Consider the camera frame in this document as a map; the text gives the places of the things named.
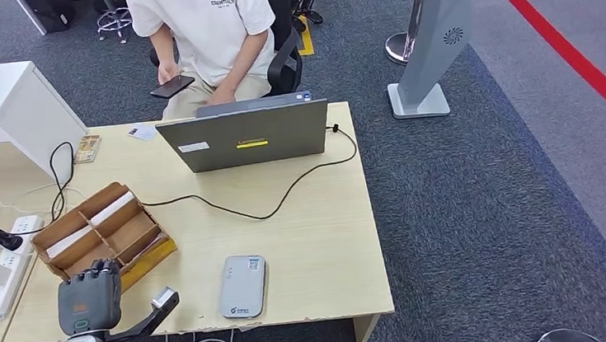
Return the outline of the person's right hand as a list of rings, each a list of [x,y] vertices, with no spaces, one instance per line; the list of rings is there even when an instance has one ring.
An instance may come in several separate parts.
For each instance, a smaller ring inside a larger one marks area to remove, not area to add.
[[[157,82],[163,86],[179,74],[180,69],[175,61],[160,62],[157,67]]]

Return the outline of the person's left hand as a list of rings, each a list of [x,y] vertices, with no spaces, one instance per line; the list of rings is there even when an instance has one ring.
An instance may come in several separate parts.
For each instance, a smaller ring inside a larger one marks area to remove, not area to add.
[[[208,105],[224,105],[227,103],[233,103],[236,101],[235,93],[236,87],[234,85],[228,85],[226,83],[216,87],[213,93],[207,100]]]

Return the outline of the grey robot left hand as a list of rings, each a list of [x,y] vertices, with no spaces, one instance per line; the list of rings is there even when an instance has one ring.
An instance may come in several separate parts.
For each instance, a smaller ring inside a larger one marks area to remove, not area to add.
[[[64,280],[58,288],[60,329],[73,336],[117,326],[121,288],[120,265],[110,259],[95,260],[88,269]]]

